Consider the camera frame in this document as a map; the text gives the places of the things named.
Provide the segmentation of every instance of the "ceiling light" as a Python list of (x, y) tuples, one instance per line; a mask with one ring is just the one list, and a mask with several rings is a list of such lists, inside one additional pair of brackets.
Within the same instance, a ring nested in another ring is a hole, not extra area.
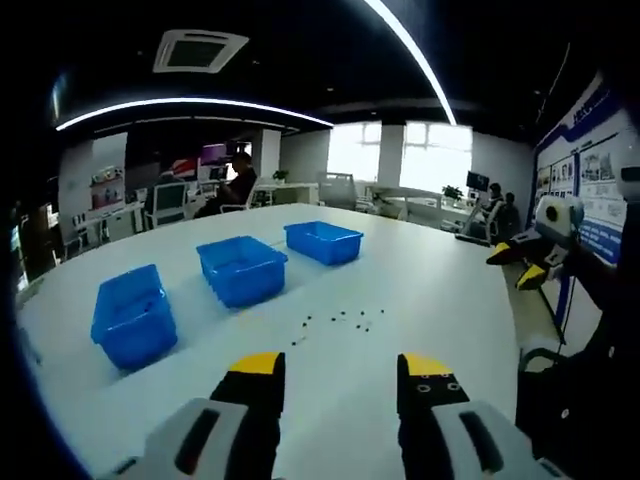
[(449, 101), (447, 100), (447, 97), (444, 94), (444, 90), (442, 90), (442, 87), (440, 86), (440, 82), (438, 82), (438, 79), (436, 78), (436, 74), (433, 72), (431, 65), (429, 65), (429, 62), (427, 62), (427, 59), (420, 51), (420, 48), (418, 47), (416, 42), (413, 40), (413, 38), (411, 38), (411, 35), (409, 35), (409, 32), (407, 32), (407, 30), (400, 23), (400, 20), (398, 20), (395, 17), (395, 15), (391, 13), (391, 10), (389, 10), (387, 6), (384, 3), (382, 3), (381, 0), (364, 0), (364, 1), (378, 15), (380, 15), (380, 17), (382, 17), (385, 23), (391, 28), (391, 30), (393, 30), (396, 36), (404, 44), (404, 46), (407, 47), (407, 50), (409, 50), (409, 53), (414, 58), (414, 60), (416, 61), (416, 63), (424, 73), (424, 75), (427, 77), (427, 79), (431, 83), (433, 90), (436, 92), (436, 96), (440, 100), (440, 103), (442, 104), (442, 108), (447, 114), (449, 123), (451, 125), (456, 125), (456, 119), (453, 116), (453, 111), (449, 106)]
[(83, 122), (84, 120), (88, 120), (90, 118), (98, 117), (100, 115), (104, 115), (105, 113), (111, 113), (118, 110), (124, 110), (127, 108), (134, 107), (143, 107), (146, 105), (166, 105), (166, 104), (176, 104), (176, 103), (190, 103), (190, 104), (208, 104), (208, 105), (228, 105), (231, 107), (243, 107), (243, 108), (254, 108), (256, 110), (263, 110), (266, 112), (274, 112), (281, 113), (283, 115), (289, 115), (290, 117), (301, 118), (303, 120), (309, 120), (310, 122), (319, 123), (321, 125), (325, 125), (327, 127), (333, 127), (333, 123), (325, 122), (324, 120), (320, 120), (319, 118), (310, 117), (309, 115), (304, 115), (302, 113), (292, 112), (290, 110), (285, 110), (283, 108), (270, 107), (269, 105), (260, 105), (257, 103), (249, 103), (249, 102), (239, 102), (236, 100), (223, 100), (219, 98), (187, 98), (187, 97), (178, 97), (178, 98), (156, 98), (153, 100), (138, 100), (135, 102), (127, 102), (120, 103), (118, 105), (112, 105), (110, 107), (101, 108), (99, 110), (95, 110), (93, 112), (85, 113), (84, 115), (80, 115), (79, 117), (72, 118), (64, 123), (61, 123), (56, 127), (57, 131), (64, 130), (76, 123)]

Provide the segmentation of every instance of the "blue plastic basket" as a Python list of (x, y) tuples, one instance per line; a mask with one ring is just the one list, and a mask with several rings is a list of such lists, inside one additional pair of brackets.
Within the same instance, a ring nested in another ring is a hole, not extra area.
[(361, 232), (324, 222), (287, 225), (287, 247), (325, 265), (340, 265), (360, 253)]
[(287, 256), (253, 237), (234, 237), (200, 245), (200, 266), (227, 308), (255, 305), (284, 287)]
[(91, 339), (123, 370), (145, 367), (176, 344), (176, 325), (155, 265), (100, 285)]

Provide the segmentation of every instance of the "white wall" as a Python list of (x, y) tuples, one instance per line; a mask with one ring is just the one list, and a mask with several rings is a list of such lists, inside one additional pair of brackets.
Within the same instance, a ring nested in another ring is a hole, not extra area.
[(390, 187), (400, 185), (404, 125), (382, 125), (378, 182)]
[(280, 168), (288, 170), (288, 182), (315, 182), (318, 172), (327, 170), (330, 130), (283, 137)]
[(280, 169), (280, 137), (277, 130), (260, 130), (253, 138), (253, 168), (259, 177), (271, 178)]
[(58, 206), (61, 215), (75, 216), (91, 209), (91, 176), (114, 166), (124, 172), (127, 133), (99, 138), (68, 149), (60, 162)]
[(502, 186), (502, 193), (512, 192), (525, 225), (534, 166), (533, 150), (524, 143), (473, 132), (471, 170), (486, 175)]

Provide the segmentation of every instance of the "white table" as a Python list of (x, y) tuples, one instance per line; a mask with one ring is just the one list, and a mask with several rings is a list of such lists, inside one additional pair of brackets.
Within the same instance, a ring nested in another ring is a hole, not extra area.
[(256, 191), (277, 192), (278, 190), (295, 192), (297, 203), (308, 203), (311, 205), (318, 204), (318, 183), (274, 183), (259, 184)]
[[(282, 227), (317, 219), (364, 232), (360, 258), (327, 268), (288, 251)], [(268, 302), (229, 312), (208, 290), (195, 247), (244, 234), (287, 252), (287, 285)], [(47, 274), (19, 321), (43, 357), (36, 379), (51, 417), (93, 475), (140, 455), (154, 427), (189, 399), (210, 395), (239, 358), (283, 351), (274, 478), (403, 478), (398, 353), (438, 358), (472, 399), (515, 418), (513, 317), (502, 272), (485, 265), (486, 255), (447, 233), (373, 215), (261, 208), (166, 226), (74, 258)], [(120, 378), (89, 339), (98, 286), (149, 263), (168, 292), (179, 345)], [(331, 322), (341, 311), (347, 320)], [(292, 346), (308, 315), (307, 338)], [(365, 322), (368, 333), (356, 328)]]
[(74, 226), (76, 232), (86, 231), (89, 237), (89, 244), (99, 243), (100, 234), (96, 231), (98, 226), (113, 216), (132, 215), (134, 233), (144, 230), (144, 223), (142, 220), (142, 209), (144, 208), (144, 202), (127, 203), (124, 207), (117, 210), (98, 215), (94, 218), (89, 218), (84, 222), (80, 222)]

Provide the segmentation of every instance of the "man sitting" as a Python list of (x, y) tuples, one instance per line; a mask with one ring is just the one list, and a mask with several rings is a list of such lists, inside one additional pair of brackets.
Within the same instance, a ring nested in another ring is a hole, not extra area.
[(504, 242), (520, 233), (520, 212), (514, 205), (515, 195), (509, 192), (505, 195), (505, 203), (500, 206), (496, 214), (497, 238), (496, 241)]
[(231, 168), (238, 174), (228, 185), (222, 183), (218, 194), (207, 201), (193, 218), (203, 218), (222, 213), (222, 205), (244, 205), (256, 183), (258, 176), (251, 166), (251, 155), (236, 153), (231, 159)]
[[(484, 222), (477, 222), (473, 219), (471, 225), (469, 225), (469, 236), (477, 238), (479, 240), (489, 240), (487, 238), (487, 224), (495, 222), (498, 210), (504, 205), (504, 197), (502, 196), (502, 187), (499, 183), (492, 183), (489, 185), (490, 197), (489, 201), (483, 203), (480, 207), (480, 213), (484, 218)], [(489, 232), (494, 235), (496, 231), (495, 225), (489, 225)]]

